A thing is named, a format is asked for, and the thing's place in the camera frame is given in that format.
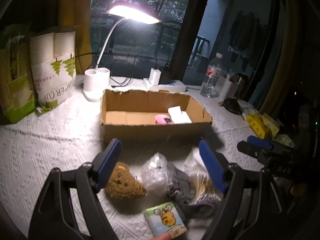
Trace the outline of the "clear bubble wrap bundle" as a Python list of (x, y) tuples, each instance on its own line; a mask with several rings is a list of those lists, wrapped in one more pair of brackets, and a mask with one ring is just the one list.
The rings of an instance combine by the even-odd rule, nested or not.
[(140, 176), (144, 189), (163, 196), (170, 191), (172, 176), (168, 169), (166, 157), (160, 153), (154, 154), (146, 161), (141, 169)]

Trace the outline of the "yellow curtain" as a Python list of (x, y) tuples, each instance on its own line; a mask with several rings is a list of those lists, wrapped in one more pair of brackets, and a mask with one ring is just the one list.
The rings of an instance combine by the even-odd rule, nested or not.
[(91, 0), (59, 0), (59, 25), (74, 26), (75, 67), (77, 74), (84, 74), (92, 64), (90, 37)]

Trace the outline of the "open cardboard box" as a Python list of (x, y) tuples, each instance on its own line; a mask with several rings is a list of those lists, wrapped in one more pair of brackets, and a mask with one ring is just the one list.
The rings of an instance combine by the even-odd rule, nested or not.
[[(191, 122), (161, 124), (156, 120), (157, 117), (169, 118), (168, 109), (171, 107), (180, 107)], [(121, 141), (161, 141), (201, 136), (211, 127), (212, 117), (187, 94), (106, 90), (101, 100), (100, 123), (105, 142), (113, 138)]]

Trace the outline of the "brown fuzzy plush toy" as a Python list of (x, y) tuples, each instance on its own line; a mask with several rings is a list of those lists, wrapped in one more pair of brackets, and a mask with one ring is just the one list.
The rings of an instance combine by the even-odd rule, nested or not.
[(130, 173), (129, 167), (117, 162), (104, 188), (109, 198), (140, 198), (146, 195), (143, 185)]

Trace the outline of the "yellow cloth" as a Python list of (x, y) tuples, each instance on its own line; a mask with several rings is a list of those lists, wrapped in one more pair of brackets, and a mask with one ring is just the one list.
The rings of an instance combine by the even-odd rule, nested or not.
[(266, 113), (246, 115), (246, 121), (259, 139), (270, 140), (279, 132), (279, 125)]

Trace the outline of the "black round pouch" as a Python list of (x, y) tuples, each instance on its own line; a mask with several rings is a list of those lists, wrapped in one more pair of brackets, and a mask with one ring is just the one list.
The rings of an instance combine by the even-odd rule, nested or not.
[(242, 109), (236, 99), (226, 98), (223, 101), (222, 105), (227, 111), (236, 115), (242, 115)]

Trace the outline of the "green paper cup sleeve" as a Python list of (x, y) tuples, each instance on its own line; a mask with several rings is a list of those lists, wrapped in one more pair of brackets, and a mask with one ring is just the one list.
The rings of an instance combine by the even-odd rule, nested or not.
[(1, 110), (12, 124), (37, 106), (29, 40), (29, 28), (22, 24), (7, 26), (1, 34)]

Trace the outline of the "white charger plug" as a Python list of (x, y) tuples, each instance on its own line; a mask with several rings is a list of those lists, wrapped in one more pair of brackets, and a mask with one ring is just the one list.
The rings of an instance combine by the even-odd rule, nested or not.
[(151, 86), (158, 86), (159, 85), (161, 73), (162, 72), (159, 69), (151, 68), (150, 75), (149, 75), (149, 83), (151, 84)]

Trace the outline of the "hanging grey sweater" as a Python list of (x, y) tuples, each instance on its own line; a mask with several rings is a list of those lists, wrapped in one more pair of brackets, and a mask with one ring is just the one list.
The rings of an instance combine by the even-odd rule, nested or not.
[(229, 32), (229, 46), (238, 51), (249, 49), (259, 24), (253, 12), (239, 11)]

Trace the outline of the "white paper cup sleeve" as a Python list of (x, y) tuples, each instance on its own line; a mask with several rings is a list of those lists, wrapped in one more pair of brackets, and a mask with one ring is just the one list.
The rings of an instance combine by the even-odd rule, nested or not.
[(75, 67), (74, 27), (52, 27), (30, 39), (30, 61), (39, 114), (55, 109), (73, 95)]

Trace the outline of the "white power strip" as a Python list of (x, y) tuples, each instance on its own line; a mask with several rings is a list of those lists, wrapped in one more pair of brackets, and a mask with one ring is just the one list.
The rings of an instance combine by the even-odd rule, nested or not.
[(187, 87), (180, 80), (173, 80), (169, 84), (160, 84), (157, 86), (152, 86), (147, 78), (143, 79), (143, 84), (146, 87), (146, 90), (159, 92), (159, 91), (167, 91), (171, 93), (184, 93), (187, 90)]

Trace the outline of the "pink plush toy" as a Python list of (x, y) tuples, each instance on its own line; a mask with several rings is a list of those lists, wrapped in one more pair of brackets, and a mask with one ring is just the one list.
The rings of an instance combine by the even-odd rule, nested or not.
[(173, 124), (171, 117), (165, 115), (165, 114), (158, 114), (155, 116), (155, 122), (158, 125), (168, 125)]

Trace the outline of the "cotton swab bag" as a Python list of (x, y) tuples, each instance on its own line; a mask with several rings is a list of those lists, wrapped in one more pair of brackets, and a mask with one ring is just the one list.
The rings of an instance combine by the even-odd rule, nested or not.
[(217, 193), (217, 189), (214, 187), (211, 179), (205, 173), (192, 173), (189, 178), (196, 190), (195, 198), (205, 193)]

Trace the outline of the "cartoon tissue pack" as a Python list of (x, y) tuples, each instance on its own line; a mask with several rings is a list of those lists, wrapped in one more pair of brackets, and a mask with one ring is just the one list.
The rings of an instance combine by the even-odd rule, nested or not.
[(144, 217), (155, 237), (169, 233), (171, 238), (176, 238), (187, 232), (173, 202), (166, 202), (146, 209)]

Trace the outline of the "white textured table cloth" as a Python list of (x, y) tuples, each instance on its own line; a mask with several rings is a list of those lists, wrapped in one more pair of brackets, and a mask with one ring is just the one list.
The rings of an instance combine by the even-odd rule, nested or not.
[[(77, 85), (72, 97), (49, 113), (41, 116), (32, 113), (16, 124), (1, 125), (1, 203), (26, 237), (36, 201), (51, 169), (76, 169), (82, 163), (92, 161), (105, 148), (100, 103), (87, 101), (82, 84)], [(239, 141), (253, 135), (247, 122), (218, 106), (219, 99), (201, 96), (198, 87), (187, 88), (186, 94), (204, 106), (213, 118), (209, 136), (213, 136), (212, 140), (217, 139), (217, 152), (243, 169), (259, 171), (262, 165), (257, 160), (236, 149)], [(139, 168), (157, 152), (183, 170), (185, 159), (198, 141), (195, 138), (195, 142), (178, 143), (165, 139), (139, 145), (123, 142), (119, 160), (139, 179)], [(166, 201), (150, 195), (123, 203), (107, 199), (103, 191), (98, 198), (119, 239), (150, 239), (152, 232), (142, 212)]]

